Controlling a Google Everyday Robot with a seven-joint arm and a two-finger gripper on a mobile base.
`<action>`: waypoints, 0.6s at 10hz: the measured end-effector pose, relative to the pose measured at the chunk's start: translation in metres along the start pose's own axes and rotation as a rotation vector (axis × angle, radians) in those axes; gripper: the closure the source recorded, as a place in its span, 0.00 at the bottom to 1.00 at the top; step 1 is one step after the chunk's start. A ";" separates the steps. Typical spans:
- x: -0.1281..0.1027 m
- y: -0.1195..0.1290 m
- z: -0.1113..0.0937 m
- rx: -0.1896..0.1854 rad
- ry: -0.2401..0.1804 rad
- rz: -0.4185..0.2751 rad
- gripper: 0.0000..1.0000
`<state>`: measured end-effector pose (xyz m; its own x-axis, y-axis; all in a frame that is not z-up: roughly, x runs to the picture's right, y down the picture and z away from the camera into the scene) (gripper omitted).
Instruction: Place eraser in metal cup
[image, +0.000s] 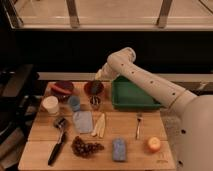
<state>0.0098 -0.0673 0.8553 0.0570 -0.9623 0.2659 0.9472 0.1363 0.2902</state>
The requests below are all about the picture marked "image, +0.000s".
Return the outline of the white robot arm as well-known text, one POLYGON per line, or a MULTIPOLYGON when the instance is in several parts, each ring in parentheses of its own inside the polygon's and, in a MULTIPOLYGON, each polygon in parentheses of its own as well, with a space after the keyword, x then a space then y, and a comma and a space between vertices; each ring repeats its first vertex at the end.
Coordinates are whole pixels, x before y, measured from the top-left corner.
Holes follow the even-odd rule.
POLYGON ((191 91, 134 64, 135 51, 126 47, 107 57, 98 80, 129 79, 181 119, 178 171, 213 171, 213 95, 191 91))

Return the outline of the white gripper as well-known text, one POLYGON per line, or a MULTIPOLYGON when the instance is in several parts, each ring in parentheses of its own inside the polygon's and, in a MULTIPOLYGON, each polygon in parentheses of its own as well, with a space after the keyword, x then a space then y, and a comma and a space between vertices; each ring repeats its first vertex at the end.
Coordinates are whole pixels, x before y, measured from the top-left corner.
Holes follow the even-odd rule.
POLYGON ((113 70, 109 64, 105 63, 101 69, 95 74, 95 80, 103 81, 104 79, 114 80, 118 73, 113 70))

